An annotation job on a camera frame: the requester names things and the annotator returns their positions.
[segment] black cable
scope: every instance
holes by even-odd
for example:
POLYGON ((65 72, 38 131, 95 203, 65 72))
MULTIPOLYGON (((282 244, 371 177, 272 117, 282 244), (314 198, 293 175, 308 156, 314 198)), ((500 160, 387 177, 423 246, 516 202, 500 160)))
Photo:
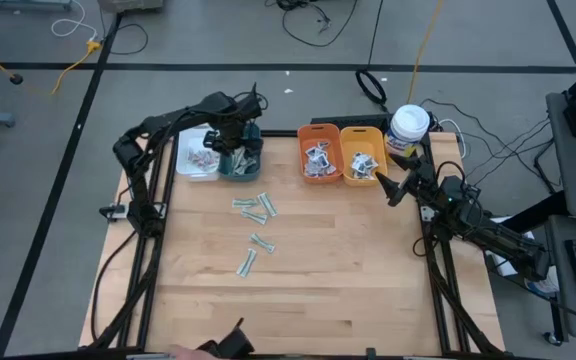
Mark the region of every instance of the black cable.
POLYGON ((554 194, 557 191, 553 187, 553 183, 550 181, 550 179, 548 179, 546 172, 544 172, 544 169, 541 167, 541 164, 539 163, 539 159, 541 158, 541 156, 543 154, 546 153, 546 151, 548 151, 548 149, 550 149, 550 147, 552 146, 552 144, 554 144, 554 142, 555 142, 555 138, 553 137, 550 139, 550 141, 548 141, 548 143, 546 144, 546 146, 543 149, 539 150, 539 153, 537 153, 537 155, 534 157, 533 162, 532 162, 532 165, 534 166, 534 168, 537 169, 537 173, 539 174, 539 178, 546 185, 546 188, 548 188, 548 192, 550 194, 554 194))
MULTIPOLYGON (((232 98, 235 99, 235 100, 237 100, 237 98, 242 97, 242 96, 244 96, 244 95, 248 95, 248 94, 250 94, 250 91, 244 91, 244 92, 240 92, 239 94, 233 96, 232 98)), ((263 101, 263 104, 264 104, 264 105, 261 105, 261 110, 266 110, 266 109, 268 109, 268 106, 270 105, 270 103, 268 102, 268 98, 266 98, 266 97, 264 96, 264 94, 262 94, 262 93, 260 93, 260 92, 257 92, 257 100, 261 100, 261 101, 259 101, 259 102, 262 102, 262 101, 263 101)))
POLYGON ((379 10, 377 10, 377 22, 375 23, 375 30, 372 33, 372 43, 370 44, 370 55, 368 56, 368 65, 369 67, 372 63, 372 51, 375 48, 375 39, 377 39, 377 28, 379 27, 379 19, 381 18, 381 8, 384 6, 384 0, 379 2, 379 10))
POLYGON ((546 296, 544 296, 544 295, 538 294, 538 293, 536 293, 536 292, 528 289, 527 287, 525 287, 525 286, 517 283, 516 281, 512 281, 512 280, 510 280, 510 279, 507 279, 506 277, 497 274, 497 272, 490 271, 490 269, 488 269, 488 272, 491 273, 491 274, 494 274, 494 275, 496 275, 496 276, 498 276, 498 277, 500 277, 500 278, 502 278, 502 279, 504 279, 505 281, 508 281, 508 282, 514 284, 515 286, 518 286, 518 287, 521 288, 521 289, 524 289, 524 290, 528 291, 529 293, 535 295, 536 297, 538 297, 538 298, 540 298, 540 299, 542 299, 542 300, 548 301, 550 304, 556 306, 557 308, 563 310, 564 312, 567 312, 567 313, 570 313, 570 314, 576 316, 576 311, 575 311, 575 310, 572 310, 572 309, 570 309, 570 308, 568 308, 568 307, 566 307, 566 306, 564 306, 564 305, 561 305, 561 304, 559 304, 557 301, 555 301, 555 300, 553 300, 553 299, 550 299, 550 298, 548 298, 548 297, 546 297, 546 296))
MULTIPOLYGON (((417 244, 423 239, 424 239, 424 237, 422 236, 419 239, 415 240, 415 242, 412 244, 412 253, 415 254, 415 256, 417 256, 417 257, 425 257, 426 256, 425 253, 421 254, 421 253, 417 252, 417 244)), ((435 248, 437 247, 437 244, 439 244, 439 240, 435 240, 433 242, 431 250, 435 250, 435 248)))
POLYGON ((268 1, 266 0, 266 2, 264 2, 264 5, 266 7, 269 6, 273 6, 273 5, 277 5, 280 9, 284 10, 284 15, 281 18, 281 26, 284 29, 284 31, 293 39, 312 46, 312 47, 319 47, 319 48, 323 48, 323 47, 327 47, 329 45, 331 45, 332 43, 334 43, 337 38, 339 38, 339 36, 341 35, 341 33, 344 32, 344 30, 346 29, 346 26, 348 25, 348 23, 350 22, 350 19, 352 19, 352 16, 355 13, 355 9, 357 8, 357 2, 358 0, 354 0, 354 3, 352 5, 352 10, 350 10, 350 14, 348 15, 348 18, 346 19, 346 22, 344 22, 344 24, 342 25, 341 29, 339 29, 339 32, 337 32, 337 34, 332 38, 332 40, 328 41, 327 43, 324 44, 315 44, 309 41, 306 41, 300 37, 298 37, 297 35, 293 34, 290 30, 288 30, 288 27, 286 26, 286 17, 288 16, 288 13, 290 13, 293 10, 296 10, 298 8, 306 8, 306 7, 312 7, 313 9, 315 9, 319 15, 322 17, 322 20, 324 22, 326 22, 326 24, 330 23, 330 18, 326 15, 326 13, 317 5, 311 4, 310 1, 307 0, 277 0, 274 3, 270 4, 268 3, 268 1))
POLYGON ((386 90, 384 90, 383 86, 381 86, 377 78, 369 73, 368 70, 361 69, 355 71, 355 79, 357 80, 357 84, 359 84, 361 91, 364 92, 364 95, 366 95, 368 100, 372 101, 374 104, 377 104, 381 111, 385 112, 386 114, 390 114, 390 111, 388 111, 388 108, 386 107, 386 101, 388 101, 388 98, 386 97, 386 90), (361 79, 362 75, 370 80, 375 89, 377 89, 379 96, 368 89, 366 84, 361 79))
POLYGON ((101 270, 99 270, 99 275, 97 275, 97 280, 95 281, 95 288, 93 290, 92 295, 92 309, 90 311, 90 334, 92 335, 94 341, 97 341, 97 332, 95 330, 95 327, 97 317, 97 299, 99 297, 99 285, 101 283, 101 278, 104 276, 104 273, 106 272, 106 269, 108 268, 108 265, 110 265, 112 259, 114 259, 114 257, 117 256, 117 254, 119 254, 119 252, 121 252, 121 250, 123 250, 126 247, 126 245, 128 245, 128 243, 130 242, 130 240, 132 240, 135 234, 137 234, 137 231, 133 231, 130 234, 130 236, 128 236, 128 238, 126 238, 126 240, 124 240, 119 245, 119 247, 117 247, 117 249, 115 249, 115 251, 113 251, 113 253, 110 254, 108 259, 106 259, 106 262, 104 262, 103 266, 101 267, 101 270))
MULTIPOLYGON (((523 149, 523 150, 521 150, 521 151, 516 151, 516 152, 515 152, 516 154, 498 156, 499 152, 497 152, 497 153, 493 152, 493 151, 492 151, 492 148, 490 147, 490 144, 486 141, 486 139, 484 139, 484 138, 482 138, 482 137, 480 137, 480 136, 477 136, 477 135, 473 135, 473 134, 469 134, 469 133, 463 132, 463 131, 462 131, 461 133, 462 133, 462 135, 470 136, 470 137, 473 137, 473 138, 475 138, 475 139, 481 140, 481 141, 486 145, 486 148, 488 149, 488 153, 490 154, 490 157, 491 157, 491 158, 495 158, 495 159, 505 159, 505 158, 508 158, 508 157, 517 156, 517 159, 521 162, 521 164, 523 165, 523 167, 526 168, 526 170, 530 171, 533 175, 535 175, 535 176, 537 176, 537 177, 539 177, 539 173, 537 173, 537 172, 535 172, 533 169, 531 169, 530 166, 528 166, 528 165, 524 162, 524 160, 521 159, 521 157, 519 157, 519 155, 520 155, 520 154, 523 154, 523 153, 526 153, 526 152, 529 152, 529 151, 532 151, 532 150, 537 149, 537 148, 539 148, 539 147, 542 147, 542 146, 544 146, 544 145, 548 145, 548 144, 551 142, 551 141, 545 141, 545 142, 543 142, 543 143, 540 143, 540 144, 531 146, 531 147, 526 148, 526 149, 523 149)), ((561 183, 550 182, 550 184, 555 185, 555 186, 561 186, 561 183)))
MULTIPOLYGON (((530 166, 528 166, 528 165, 523 161, 523 159, 521 159, 521 158, 519 157, 519 154, 520 154, 520 153, 518 153, 517 151, 511 149, 509 146, 512 145, 513 143, 515 143, 515 141, 519 140, 522 136, 529 134, 529 133, 532 132, 535 128, 537 128, 539 125, 542 125, 542 124, 544 124, 544 123, 547 122, 547 121, 548 121, 548 119, 545 119, 545 120, 542 120, 542 121, 536 123, 532 128, 530 128, 530 130, 519 134, 519 135, 518 135, 517 137, 515 137, 511 142, 509 142, 508 144, 505 144, 504 149, 505 149, 505 148, 508 148, 508 149, 510 150, 510 155, 508 155, 508 156, 503 156, 502 158, 505 159, 505 158, 508 158, 508 157, 517 156, 517 157, 519 158, 519 161, 521 162, 521 164, 522 164, 528 171, 530 171, 531 173, 533 173, 535 176, 539 176, 537 173, 535 173, 535 172, 530 168, 530 166)), ((499 158, 499 157, 497 157, 497 155, 501 154, 501 153, 504 151, 504 149, 501 149, 501 150, 499 150, 498 152, 496 152, 496 153, 494 153, 494 154, 491 154, 491 156, 490 156, 486 161, 484 161, 483 163, 475 166, 475 168, 472 169, 472 170, 468 173, 467 176, 472 175, 477 169, 479 169, 480 167, 482 167, 482 166, 486 165, 487 163, 489 163, 493 158, 499 158)))
MULTIPOLYGON (((527 137, 526 139, 524 139, 524 141, 522 141, 521 144, 519 144, 519 146, 517 146, 517 147, 515 148, 515 151, 516 151, 516 150, 519 150, 519 148, 520 148, 523 144, 525 144, 526 141, 528 141, 528 140, 532 139, 533 137, 535 137, 535 136, 536 136, 537 134, 539 134, 543 129, 545 129, 546 126, 548 126, 549 124, 550 124, 550 123, 544 124, 544 126, 542 126, 541 129, 537 130, 537 132, 535 132, 534 134, 532 134, 532 135, 530 135, 529 137, 527 137)), ((511 158, 511 156, 503 159, 499 164, 497 164, 497 166, 495 166, 492 170, 488 171, 481 179, 479 179, 479 181, 477 181, 477 182, 475 183, 475 186, 477 186, 480 182, 484 181, 484 179, 485 179, 488 175, 492 174, 493 172, 495 172, 495 170, 499 169, 499 167, 501 167, 501 165, 503 165, 503 164, 506 162, 506 160, 508 160, 508 159, 510 159, 510 158, 511 158)))
MULTIPOLYGON (((101 42, 104 43, 104 42, 106 41, 106 37, 107 37, 107 35, 106 35, 106 24, 105 24, 105 22, 104 22, 104 14, 103 14, 103 12, 102 12, 102 10, 101 10, 101 5, 99 5, 99 4, 97 4, 97 5, 99 6, 99 18, 101 19, 101 27, 102 27, 102 29, 104 30, 104 35, 103 35, 103 37, 102 37, 102 39, 101 39, 101 42)), ((122 29, 125 29, 125 28, 128 28, 128 27, 131 27, 131 26, 134 26, 134 27, 138 28, 138 29, 141 30, 141 32, 144 34, 145 40, 144 40, 143 45, 142 45, 139 49, 134 50, 134 51, 126 51, 126 52, 110 51, 111 54, 113 54, 113 55, 134 55, 134 54, 138 54, 138 53, 142 52, 142 51, 146 48, 146 46, 148 46, 148 40, 149 40, 148 32, 146 31, 146 29, 143 28, 143 26, 141 26, 141 25, 139 25, 139 24, 133 23, 133 24, 126 24, 126 25, 120 26, 120 27, 117 29, 117 32, 119 32, 119 30, 122 30, 122 29)))
POLYGON ((461 173, 461 191, 465 191, 465 185, 466 185, 466 173, 464 172, 464 169, 461 168, 461 166, 459 166, 459 164, 457 164, 454 161, 444 161, 441 164, 439 164, 439 167, 437 168, 437 173, 435 174, 435 182, 439 183, 439 174, 441 173, 441 169, 444 167, 444 165, 452 165, 454 167, 457 168, 457 170, 459 170, 459 172, 461 173))
POLYGON ((504 147, 507 147, 507 146, 505 146, 506 144, 499 138, 499 136, 495 135, 494 133, 492 133, 492 132, 488 131, 486 128, 484 128, 484 126, 481 124, 481 121, 479 120, 478 117, 473 116, 473 115, 466 114, 466 113, 463 112, 457 105, 455 105, 455 104, 453 104, 453 103, 442 103, 442 102, 436 101, 436 100, 431 99, 431 98, 425 98, 421 103, 419 103, 419 106, 423 107, 424 104, 425 104, 426 102, 428 102, 428 101, 430 101, 431 103, 433 103, 433 104, 435 104, 435 105, 451 106, 452 108, 454 108, 455 110, 457 110, 457 112, 460 113, 461 115, 463 115, 463 116, 465 116, 465 117, 467 117, 467 118, 469 118, 469 119, 475 120, 475 122, 477 122, 477 125, 479 126, 479 128, 480 128, 483 132, 485 132, 486 134, 494 137, 497 141, 499 141, 500 144, 504 145, 504 147))
POLYGON ((533 125, 533 127, 531 127, 528 131, 523 132, 523 133, 517 135, 514 139, 512 139, 512 141, 510 141, 508 144, 505 144, 506 146, 505 146, 504 148, 502 148, 501 150, 497 151, 494 155, 492 155, 491 157, 489 157, 489 158, 488 158, 486 161, 484 161, 483 163, 475 166, 475 168, 472 169, 472 170, 468 173, 468 176, 472 175, 475 171, 477 171, 477 169, 479 169, 480 167, 486 165, 486 164, 487 164, 488 162, 490 162, 494 157, 496 157, 497 155, 499 155, 499 154, 501 154, 502 152, 504 152, 504 150, 505 150, 506 148, 508 148, 508 149, 511 151, 511 152, 510 152, 511 155, 517 154, 517 152, 513 151, 509 146, 512 145, 512 144, 514 144, 515 141, 519 140, 522 136, 527 135, 527 134, 530 134, 534 129, 536 129, 539 125, 544 124, 546 121, 548 121, 548 119, 542 120, 542 121, 536 123, 536 124, 533 125))

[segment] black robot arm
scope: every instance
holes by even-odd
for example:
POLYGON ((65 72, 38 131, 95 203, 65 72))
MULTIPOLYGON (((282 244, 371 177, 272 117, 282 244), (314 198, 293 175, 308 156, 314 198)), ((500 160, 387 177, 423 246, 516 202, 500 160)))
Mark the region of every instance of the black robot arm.
POLYGON ((243 145, 246 123, 261 116, 258 96, 256 85, 240 101, 216 92, 206 96, 197 105, 148 117, 119 138, 112 149, 126 172, 132 196, 127 218, 138 234, 150 237, 162 231, 161 216, 148 198, 145 177, 157 151, 180 131, 208 123, 216 131, 206 135, 204 145, 222 154, 229 154, 243 145), (144 148, 137 143, 139 138, 148 140, 144 148))
MULTIPOLYGON (((215 129, 214 132, 208 132, 204 138, 204 146, 208 148, 222 154, 229 154, 242 145, 247 148, 261 149, 261 140, 252 142, 242 140, 246 123, 261 116, 262 108, 259 105, 259 99, 265 98, 257 94, 255 88, 256 85, 250 92, 239 94, 245 96, 240 101, 237 101, 239 95, 229 97, 222 92, 216 92, 206 96, 197 105, 148 117, 139 126, 128 130, 113 145, 113 152, 126 172, 132 196, 127 218, 139 236, 148 238, 162 235, 163 220, 148 196, 148 183, 145 175, 150 163, 157 156, 157 152, 175 134, 208 123, 215 129), (139 138, 147 139, 144 148, 138 144, 139 138)), ((110 346, 141 295, 155 279, 157 263, 154 259, 158 258, 157 252, 160 251, 160 248, 153 249, 150 262, 135 290, 126 299, 111 323, 88 348, 100 349, 110 346)), ((239 330, 239 324, 221 343, 208 342, 203 346, 202 350, 220 357, 235 356, 238 354, 237 351, 248 353, 253 349, 248 339, 239 330)))
POLYGON ((490 220, 477 200, 479 189, 457 176, 446 176, 439 185, 434 167, 425 156, 391 157, 410 172, 401 183, 377 173, 388 205, 396 206, 406 194, 411 194, 433 212, 430 233, 436 240, 449 241, 453 236, 461 236, 508 259, 517 272, 529 280, 546 278, 549 257, 543 245, 490 220))

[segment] white plastic container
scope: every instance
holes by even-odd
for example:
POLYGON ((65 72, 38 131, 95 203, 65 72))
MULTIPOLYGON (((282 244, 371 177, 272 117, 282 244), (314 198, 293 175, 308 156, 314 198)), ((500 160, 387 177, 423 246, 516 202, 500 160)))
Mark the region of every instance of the white plastic container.
POLYGON ((385 136, 386 152, 400 156, 410 156, 428 131, 430 116, 417 105, 404 105, 397 109, 390 121, 390 129, 385 136))
POLYGON ((219 179, 219 153, 216 154, 216 165, 212 171, 204 171, 197 165, 188 161, 190 150, 195 152, 206 150, 204 136, 212 130, 208 125, 201 125, 179 133, 179 146, 177 146, 177 172, 185 176, 189 181, 215 181, 219 179))

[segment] orange container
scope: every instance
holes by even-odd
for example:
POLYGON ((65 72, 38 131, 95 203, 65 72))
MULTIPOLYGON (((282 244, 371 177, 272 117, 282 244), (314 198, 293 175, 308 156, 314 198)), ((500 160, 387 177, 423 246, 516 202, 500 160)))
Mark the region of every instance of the orange container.
POLYGON ((330 144, 326 148, 328 162, 337 168, 334 173, 326 176, 309 177, 304 175, 305 181, 309 184, 327 184, 339 180, 344 171, 344 156, 341 152, 339 128, 333 124, 304 125, 297 131, 297 138, 299 139, 299 158, 301 159, 302 174, 304 174, 304 166, 308 163, 306 150, 317 146, 317 143, 321 141, 330 144))
POLYGON ((344 154, 344 182, 350 186, 373 186, 379 181, 375 172, 388 175, 384 139, 379 129, 370 126, 349 126, 341 130, 341 148, 344 154), (360 152, 372 156, 379 166, 373 170, 374 179, 355 179, 352 176, 352 159, 360 152))

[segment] wooden table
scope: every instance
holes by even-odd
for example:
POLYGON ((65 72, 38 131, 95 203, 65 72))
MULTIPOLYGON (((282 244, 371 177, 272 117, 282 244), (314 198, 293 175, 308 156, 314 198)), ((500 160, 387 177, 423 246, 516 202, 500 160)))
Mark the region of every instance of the wooden table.
MULTIPOLYGON (((460 163, 454 134, 431 139, 436 164, 460 163)), ((440 355, 426 262, 411 249, 421 236, 414 198, 390 208, 380 186, 305 184, 297 151, 296 138, 266 139, 262 174, 253 183, 191 183, 176 175, 148 351, 219 341, 244 317, 242 329, 258 353, 346 355, 375 347, 380 355, 440 355), (235 197, 262 192, 279 212, 265 226, 231 207, 235 197), (248 240, 253 232, 276 245, 272 255, 248 240), (244 279, 235 271, 249 247, 258 255, 244 279)), ((442 173, 457 174, 451 167, 442 173)), ((405 177, 397 166, 389 175, 405 177)), ((131 231, 126 221, 109 226, 100 265, 131 231)), ((114 259, 101 283, 98 332, 124 301, 135 242, 114 259)), ((464 307, 503 348, 481 251, 456 239, 451 246, 464 307)), ((140 313, 138 305, 129 344, 140 313)), ((90 309, 80 342, 91 342, 90 309)), ((451 344, 457 349, 455 336, 451 344)))

